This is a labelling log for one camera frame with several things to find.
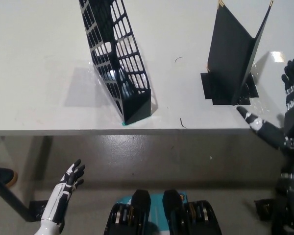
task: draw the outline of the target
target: black pole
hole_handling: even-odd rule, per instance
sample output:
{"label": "black pole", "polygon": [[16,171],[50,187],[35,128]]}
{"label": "black pole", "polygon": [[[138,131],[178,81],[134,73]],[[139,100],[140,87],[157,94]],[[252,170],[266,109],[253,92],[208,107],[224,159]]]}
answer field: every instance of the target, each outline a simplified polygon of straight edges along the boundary
{"label": "black pole", "polygon": [[0,180],[0,197],[6,201],[25,221],[34,222],[29,209]]}

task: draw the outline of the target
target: robotic arm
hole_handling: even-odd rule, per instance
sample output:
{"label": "robotic arm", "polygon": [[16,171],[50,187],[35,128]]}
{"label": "robotic arm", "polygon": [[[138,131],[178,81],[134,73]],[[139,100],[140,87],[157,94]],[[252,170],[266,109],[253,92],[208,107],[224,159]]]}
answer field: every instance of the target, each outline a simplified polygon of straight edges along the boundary
{"label": "robotic arm", "polygon": [[237,107],[254,133],[285,156],[273,205],[273,235],[294,234],[294,59],[288,62],[284,70],[282,81],[285,84],[287,106],[284,130],[249,113],[244,107]]}
{"label": "robotic arm", "polygon": [[40,229],[35,235],[59,235],[62,233],[70,197],[74,190],[84,182],[79,178],[84,174],[85,165],[78,167],[80,163],[81,160],[77,160],[72,164],[54,187],[41,218]]}

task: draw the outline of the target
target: concrete floor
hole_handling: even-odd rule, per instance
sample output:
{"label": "concrete floor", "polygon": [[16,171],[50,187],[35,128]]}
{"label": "concrete floor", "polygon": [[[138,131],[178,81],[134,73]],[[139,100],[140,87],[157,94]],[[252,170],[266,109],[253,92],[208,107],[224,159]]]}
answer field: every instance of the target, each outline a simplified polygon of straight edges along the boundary
{"label": "concrete floor", "polygon": [[[170,136],[6,137],[0,166],[19,173],[13,192],[26,204],[48,199],[76,159],[85,184],[74,192],[65,235],[102,234],[118,199],[137,188],[186,190],[189,200],[208,200],[223,234],[268,234],[253,200],[271,196],[282,156],[253,134]],[[0,198],[0,234],[31,235],[39,223],[25,223]]]}

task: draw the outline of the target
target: table surface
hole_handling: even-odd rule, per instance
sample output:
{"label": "table surface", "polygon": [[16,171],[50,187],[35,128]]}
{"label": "table surface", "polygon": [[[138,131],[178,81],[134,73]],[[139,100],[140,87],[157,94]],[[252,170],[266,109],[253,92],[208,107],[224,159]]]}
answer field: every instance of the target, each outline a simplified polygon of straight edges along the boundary
{"label": "table surface", "polygon": [[[270,1],[224,3],[254,37]],[[0,135],[248,128],[234,106],[204,98],[200,73],[206,72],[217,1],[124,4],[150,79],[152,116],[122,126],[93,69],[78,0],[0,0]],[[259,98],[246,108],[278,126],[285,112],[281,74],[293,58],[294,0],[276,0],[252,69]]]}

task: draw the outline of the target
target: black file holder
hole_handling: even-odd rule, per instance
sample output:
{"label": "black file holder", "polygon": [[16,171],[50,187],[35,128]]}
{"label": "black file holder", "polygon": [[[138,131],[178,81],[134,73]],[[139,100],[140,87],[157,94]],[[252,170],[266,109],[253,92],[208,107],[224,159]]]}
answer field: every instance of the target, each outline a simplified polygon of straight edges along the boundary
{"label": "black file holder", "polygon": [[255,38],[252,38],[222,0],[219,0],[207,63],[201,74],[205,98],[213,105],[250,104],[258,97],[250,73],[273,0]]}
{"label": "black file holder", "polygon": [[123,0],[79,0],[89,49],[126,125],[151,115],[151,89]]}

